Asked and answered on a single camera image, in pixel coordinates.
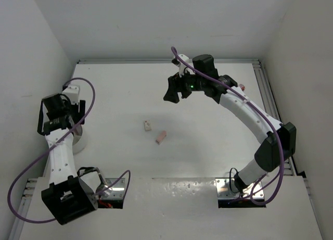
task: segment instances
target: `small pink block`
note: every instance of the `small pink block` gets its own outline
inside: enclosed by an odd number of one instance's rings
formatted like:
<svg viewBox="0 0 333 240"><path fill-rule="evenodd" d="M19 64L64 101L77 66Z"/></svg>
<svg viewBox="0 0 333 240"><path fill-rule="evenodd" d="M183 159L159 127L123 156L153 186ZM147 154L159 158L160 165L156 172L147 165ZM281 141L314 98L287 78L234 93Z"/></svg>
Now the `small pink block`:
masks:
<svg viewBox="0 0 333 240"><path fill-rule="evenodd" d="M245 86L243 84L239 84L238 86L241 88L242 91L245 90Z"/></svg>
<svg viewBox="0 0 333 240"><path fill-rule="evenodd" d="M158 135L158 137L156 138L156 143L158 143L159 145L162 143L163 139L166 137L167 132L166 131L162 131L160 135Z"/></svg>

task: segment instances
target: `white tabletop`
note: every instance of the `white tabletop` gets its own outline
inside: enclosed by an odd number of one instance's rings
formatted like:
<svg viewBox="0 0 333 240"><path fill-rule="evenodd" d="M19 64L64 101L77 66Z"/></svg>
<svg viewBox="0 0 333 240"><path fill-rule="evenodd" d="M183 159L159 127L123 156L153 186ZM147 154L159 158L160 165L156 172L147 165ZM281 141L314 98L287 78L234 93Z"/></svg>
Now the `white tabletop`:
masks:
<svg viewBox="0 0 333 240"><path fill-rule="evenodd" d="M252 64L215 64L246 87L247 95L263 107ZM77 65L73 77L89 79L96 103L84 125L88 145L75 155L75 165L96 166L117 176L130 169L139 177L225 176L231 167L242 169L259 147L252 133L231 112L203 92L178 104L163 101L171 64ZM80 99L89 105L92 93L81 86ZM150 120L152 131L144 130ZM161 145L155 138L163 130Z"/></svg>
<svg viewBox="0 0 333 240"><path fill-rule="evenodd" d="M25 223L20 240L320 240L302 177L286 176L267 208L219 209L214 178L134 177L124 208L98 209L66 225ZM270 196L276 183L265 191ZM28 218L52 218L39 178Z"/></svg>
<svg viewBox="0 0 333 240"><path fill-rule="evenodd" d="M263 107L251 64L215 66L244 84ZM130 169L124 209L99 209L64 226L25 223L21 240L321 239L299 176L285 177L267 208L218 208L214 178L243 168L259 143L203 93L178 104L164 102L167 78L175 71L172 64L77 65L74 77L91 80L97 96L85 124L88 145L74 156L75 165L99 167L109 178ZM89 103L91 90L80 85L81 99ZM145 132L144 120L151 121L152 131ZM157 145L162 130L168 135ZM275 185L265 190L266 198ZM47 187L48 175L37 183L28 218L51 218L40 197Z"/></svg>

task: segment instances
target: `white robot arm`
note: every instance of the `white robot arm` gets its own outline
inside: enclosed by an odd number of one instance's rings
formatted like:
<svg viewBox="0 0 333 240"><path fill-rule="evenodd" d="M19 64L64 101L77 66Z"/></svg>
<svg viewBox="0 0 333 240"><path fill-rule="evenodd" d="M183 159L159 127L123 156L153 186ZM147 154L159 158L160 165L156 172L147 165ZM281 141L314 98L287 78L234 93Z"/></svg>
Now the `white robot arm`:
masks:
<svg viewBox="0 0 333 240"><path fill-rule="evenodd" d="M85 101L79 100L80 87L68 85L60 94L42 99L38 132L44 135L49 148L56 144L69 130L82 119ZM49 121L43 126L43 104ZM80 174L74 165L73 146L80 148L82 126L69 134L49 154L49 188L42 191L42 200L60 224L66 224L78 217L97 210L96 191L105 187L106 182L98 168Z"/></svg>
<svg viewBox="0 0 333 240"><path fill-rule="evenodd" d="M230 186L232 191L242 192L257 179L273 171L280 165L277 140L267 122L246 104L250 99L238 86L237 82L228 75L218 75L214 66L214 58L211 55L199 55L193 58L192 62L196 70L205 73L211 78L220 80L240 93L245 100L243 101L243 99L229 89L207 80L198 74L184 72L184 67L181 68L182 63L178 62L176 59L172 60L172 63L177 65L180 71L183 71L182 77L180 78L179 72L168 78L169 88L163 99L178 103L180 101L178 93L182 94L182 98L187 98L192 92L204 91L206 96L213 98L218 104L231 111L256 136L261 146L254 154L254 159L234 176L235 181ZM295 126L292 123L282 124L280 121L269 116L254 102L251 101L251 103L267 116L268 120L277 131L283 147L284 159L286 160L295 151Z"/></svg>

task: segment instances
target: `wooden block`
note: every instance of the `wooden block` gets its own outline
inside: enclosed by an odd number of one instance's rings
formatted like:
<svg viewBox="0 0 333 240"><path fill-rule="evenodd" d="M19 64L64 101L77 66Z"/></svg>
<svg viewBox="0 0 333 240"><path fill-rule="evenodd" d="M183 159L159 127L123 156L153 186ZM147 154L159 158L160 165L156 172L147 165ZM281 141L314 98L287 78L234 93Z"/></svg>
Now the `wooden block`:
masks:
<svg viewBox="0 0 333 240"><path fill-rule="evenodd" d="M159 145L162 143L163 139L166 137L167 132L166 131L162 131L160 135L158 135L158 137L156 138L156 143L158 143Z"/></svg>
<svg viewBox="0 0 333 240"><path fill-rule="evenodd" d="M145 131L151 131L150 120L145 120L144 125L145 125Z"/></svg>

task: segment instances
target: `white wall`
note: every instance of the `white wall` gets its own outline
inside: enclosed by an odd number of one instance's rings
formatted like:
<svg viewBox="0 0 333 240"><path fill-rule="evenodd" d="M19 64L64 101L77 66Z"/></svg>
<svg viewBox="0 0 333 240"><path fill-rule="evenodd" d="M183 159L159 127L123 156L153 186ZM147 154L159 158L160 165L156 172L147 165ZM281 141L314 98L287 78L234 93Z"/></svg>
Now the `white wall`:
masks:
<svg viewBox="0 0 333 240"><path fill-rule="evenodd" d="M265 60L278 109L297 127L319 226L332 239L333 0L295 0Z"/></svg>
<svg viewBox="0 0 333 240"><path fill-rule="evenodd" d="M61 89L73 69L34 0L0 0L0 239L7 239L14 216L7 190L47 145L36 132L42 97ZM29 177L42 173L42 165ZM15 207L27 176L14 189Z"/></svg>
<svg viewBox="0 0 333 240"><path fill-rule="evenodd" d="M68 55L262 57L291 0L35 0Z"/></svg>

